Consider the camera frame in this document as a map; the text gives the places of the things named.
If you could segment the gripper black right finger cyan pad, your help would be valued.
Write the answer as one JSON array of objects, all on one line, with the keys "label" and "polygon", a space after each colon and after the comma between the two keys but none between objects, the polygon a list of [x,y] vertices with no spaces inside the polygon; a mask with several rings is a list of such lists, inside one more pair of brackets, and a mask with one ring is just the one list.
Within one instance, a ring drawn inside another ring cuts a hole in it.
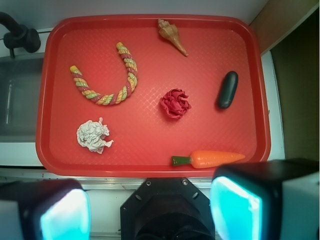
[{"label": "gripper black right finger cyan pad", "polygon": [[219,166],[210,210],[223,240],[317,240],[320,164],[303,158]]}]

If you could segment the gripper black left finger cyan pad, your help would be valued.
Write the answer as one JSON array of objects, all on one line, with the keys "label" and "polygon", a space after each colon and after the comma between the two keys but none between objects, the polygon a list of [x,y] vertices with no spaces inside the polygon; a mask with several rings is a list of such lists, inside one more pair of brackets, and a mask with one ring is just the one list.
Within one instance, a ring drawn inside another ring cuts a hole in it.
[{"label": "gripper black left finger cyan pad", "polygon": [[90,231],[90,200],[78,181],[1,183],[2,240],[88,240]]}]

